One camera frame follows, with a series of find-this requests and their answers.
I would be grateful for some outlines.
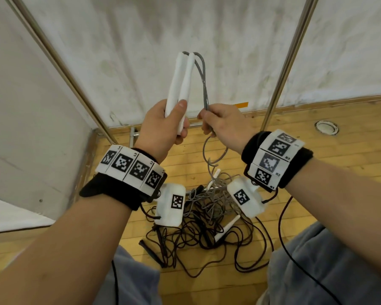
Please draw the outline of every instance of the right hand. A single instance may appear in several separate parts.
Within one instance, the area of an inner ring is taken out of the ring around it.
[[[241,155],[246,144],[259,131],[234,105],[213,104],[209,109],[202,109],[197,116],[203,120],[203,133],[211,133],[211,126],[225,146]]]

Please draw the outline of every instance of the hand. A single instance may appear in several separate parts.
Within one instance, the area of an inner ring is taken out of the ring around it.
[[[210,125],[225,146],[241,155],[245,145],[258,133],[258,130],[234,105],[213,104],[209,106],[209,109],[210,111],[202,109],[197,116],[198,119],[203,120],[203,133],[211,132]]]
[[[188,103],[185,100],[179,101],[168,117],[165,117],[166,105],[167,100],[162,100],[147,112],[140,136],[134,146],[152,155],[159,164],[167,157],[173,144],[183,142],[189,128],[189,120],[185,118],[181,135],[177,136],[179,122],[186,112]]]

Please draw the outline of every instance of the forearm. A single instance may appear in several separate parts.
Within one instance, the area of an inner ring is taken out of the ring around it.
[[[92,303],[130,214],[106,195],[79,200],[0,274],[0,304]]]
[[[337,238],[381,269],[381,184],[311,159],[286,190]]]

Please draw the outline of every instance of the wristband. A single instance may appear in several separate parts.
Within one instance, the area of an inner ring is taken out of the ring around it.
[[[313,157],[304,144],[280,129],[256,134],[241,156],[247,164],[244,175],[269,192],[284,188]]]
[[[152,202],[167,174],[155,159],[140,149],[112,145],[100,161],[97,174],[80,191],[82,197],[106,194],[137,210]]]

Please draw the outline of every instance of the jump rope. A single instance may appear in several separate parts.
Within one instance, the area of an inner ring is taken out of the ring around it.
[[[195,60],[196,68],[199,71],[199,74],[202,78],[203,84],[203,106],[206,110],[209,109],[209,100],[208,93],[206,89],[206,66],[203,57],[194,52],[195,56],[200,58],[202,63],[202,68],[199,66],[198,62]],[[208,172],[212,179],[212,186],[207,189],[203,185],[199,185],[197,188],[193,189],[188,195],[188,199],[185,201],[184,205],[184,214],[182,219],[182,224],[180,227],[165,227],[158,226],[154,224],[152,229],[147,232],[146,239],[149,242],[156,244],[159,248],[159,255],[155,253],[144,240],[141,240],[139,245],[141,245],[147,253],[161,266],[161,268],[176,268],[177,263],[179,263],[183,270],[188,274],[189,277],[196,278],[198,277],[203,270],[214,263],[222,262],[227,255],[228,246],[235,246],[234,251],[234,267],[238,272],[241,273],[250,273],[257,271],[266,267],[269,264],[269,261],[264,262],[263,258],[267,251],[268,245],[271,247],[271,252],[274,251],[274,244],[272,242],[271,236],[269,235],[267,229],[265,228],[262,221],[255,217],[259,223],[259,227],[254,225],[252,220],[244,215],[240,208],[234,203],[231,195],[227,191],[227,184],[230,183],[235,177],[239,175],[229,175],[226,172],[220,172],[215,176],[215,171],[218,166],[218,162],[224,158],[228,148],[225,149],[224,153],[216,160],[212,161],[210,158],[207,159],[205,155],[205,147],[210,137],[208,137],[202,149],[203,159],[207,164]],[[275,191],[274,196],[268,200],[264,200],[263,203],[267,203],[273,200],[278,194],[278,188]],[[286,203],[284,209],[281,212],[281,215],[278,220],[278,237],[283,249],[285,250],[288,257],[291,261],[308,277],[310,277],[317,285],[319,285],[325,292],[327,292],[334,301],[341,305],[342,303],[339,299],[327,288],[325,287],[318,279],[309,274],[299,263],[297,263],[289,251],[286,249],[285,244],[281,236],[281,221],[285,213],[285,210],[288,208],[288,205],[292,201],[293,197],[291,196]],[[146,219],[149,222],[153,222],[155,219],[155,210],[156,206],[151,207],[148,211],[144,210],[144,207],[141,205],[141,210],[146,215]],[[223,221],[226,221],[229,215],[239,215],[240,224],[233,225],[227,232],[224,233]],[[258,231],[264,241],[264,248],[261,253],[257,253],[257,259],[248,266],[245,266],[246,263],[241,263],[238,261],[239,250],[242,247],[248,246],[253,242],[254,230]],[[215,241],[214,236],[218,233],[224,233],[224,235],[218,240]],[[158,241],[150,238],[151,234],[156,234]],[[237,241],[229,240],[230,237],[234,237]],[[221,246],[224,247],[224,254],[219,260],[209,261],[196,273],[191,274],[186,268],[185,263],[180,259],[180,250],[185,248],[191,248],[199,246],[204,250],[216,249]],[[114,261],[112,261],[112,269],[115,277],[115,298],[116,304],[119,303],[119,294],[118,294],[118,279],[116,273],[116,267]]]

